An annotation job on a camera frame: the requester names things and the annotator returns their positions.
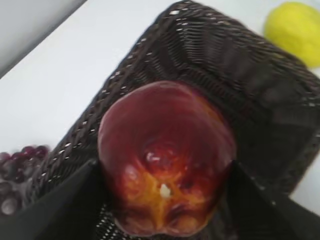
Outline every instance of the grape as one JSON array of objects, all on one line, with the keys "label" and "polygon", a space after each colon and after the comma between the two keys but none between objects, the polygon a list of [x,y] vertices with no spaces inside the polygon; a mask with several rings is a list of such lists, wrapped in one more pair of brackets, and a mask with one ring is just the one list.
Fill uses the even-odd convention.
[{"label": "grape", "polygon": [[26,178],[30,178],[39,165],[40,159],[36,156],[24,161],[22,168],[24,176]]},{"label": "grape", "polygon": [[0,165],[2,165],[4,162],[8,161],[10,158],[10,154],[7,152],[0,152]]},{"label": "grape", "polygon": [[35,156],[42,159],[47,156],[48,152],[49,149],[46,146],[40,145],[35,149]]},{"label": "grape", "polygon": [[18,172],[18,166],[15,162],[8,160],[2,165],[0,172],[4,180],[11,181]]},{"label": "grape", "polygon": [[9,182],[0,182],[0,196],[5,196],[12,191],[12,185]]},{"label": "grape", "polygon": [[8,193],[0,203],[0,213],[2,216],[11,216],[15,214],[22,207],[21,195],[12,191]]},{"label": "grape", "polygon": [[18,169],[12,180],[16,184],[21,184],[25,181],[25,179],[26,179],[26,176],[24,175],[24,171],[22,169]]},{"label": "grape", "polygon": [[24,158],[24,155],[22,154],[22,152],[15,152],[14,154],[12,154],[11,159],[13,161],[17,161],[18,159]]},{"label": "grape", "polygon": [[36,149],[33,146],[25,146],[21,152],[27,158],[31,158],[36,153]]}]

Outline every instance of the wicker basket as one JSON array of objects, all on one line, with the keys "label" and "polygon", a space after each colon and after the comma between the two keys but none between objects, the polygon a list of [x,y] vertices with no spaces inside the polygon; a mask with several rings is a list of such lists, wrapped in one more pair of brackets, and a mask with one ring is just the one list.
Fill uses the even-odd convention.
[{"label": "wicker basket", "polygon": [[[238,161],[268,188],[291,193],[319,149],[319,79],[238,21],[182,1],[155,20],[106,80],[33,178],[26,203],[37,202],[88,159],[97,158],[97,131],[106,110],[130,91],[159,80],[184,81],[218,106],[235,132]],[[113,224],[107,193],[95,171],[95,180],[87,185],[96,191],[89,194],[88,186],[83,187],[63,217],[57,217],[64,230],[49,226],[41,239],[128,239]],[[258,239],[241,232],[241,225],[238,230],[240,239]]]}]

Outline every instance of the grape cluster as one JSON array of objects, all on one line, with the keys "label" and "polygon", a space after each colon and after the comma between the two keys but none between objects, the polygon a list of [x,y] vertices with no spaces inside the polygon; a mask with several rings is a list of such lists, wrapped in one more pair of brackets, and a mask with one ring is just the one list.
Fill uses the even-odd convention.
[{"label": "grape cluster", "polygon": [[0,153],[0,219],[22,208],[22,189],[47,156],[49,149],[40,145],[26,146],[10,155]]}]

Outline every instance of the white surface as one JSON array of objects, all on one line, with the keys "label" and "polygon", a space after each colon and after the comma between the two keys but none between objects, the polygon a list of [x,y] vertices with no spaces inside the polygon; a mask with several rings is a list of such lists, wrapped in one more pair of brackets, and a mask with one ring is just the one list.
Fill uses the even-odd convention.
[{"label": "white surface", "polygon": [[85,0],[0,0],[0,73]]},{"label": "white surface", "polygon": [[[54,147],[145,28],[173,2],[86,2],[0,80],[0,152],[33,144]],[[268,12],[284,1],[201,2],[261,33]],[[319,178],[320,159],[293,194],[297,202],[318,214]]]}]

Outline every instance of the red grape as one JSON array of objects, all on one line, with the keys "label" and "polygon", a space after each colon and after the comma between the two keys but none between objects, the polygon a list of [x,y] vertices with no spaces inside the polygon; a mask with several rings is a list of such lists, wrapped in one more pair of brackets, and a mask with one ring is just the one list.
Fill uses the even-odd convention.
[{"label": "red grape", "polygon": [[15,214],[22,207],[22,198],[18,192],[10,192],[0,203],[0,213],[3,217]]},{"label": "red grape", "polygon": [[35,156],[38,158],[44,158],[48,152],[49,150],[46,146],[40,145],[35,149]]},{"label": "red grape", "polygon": [[9,160],[10,154],[7,152],[0,152],[0,165],[2,165],[5,161]]},{"label": "red grape", "polygon": [[12,185],[9,182],[0,182],[0,196],[5,196],[12,191]]},{"label": "red grape", "polygon": [[25,146],[21,152],[27,158],[31,158],[36,153],[36,149],[33,146]]}]

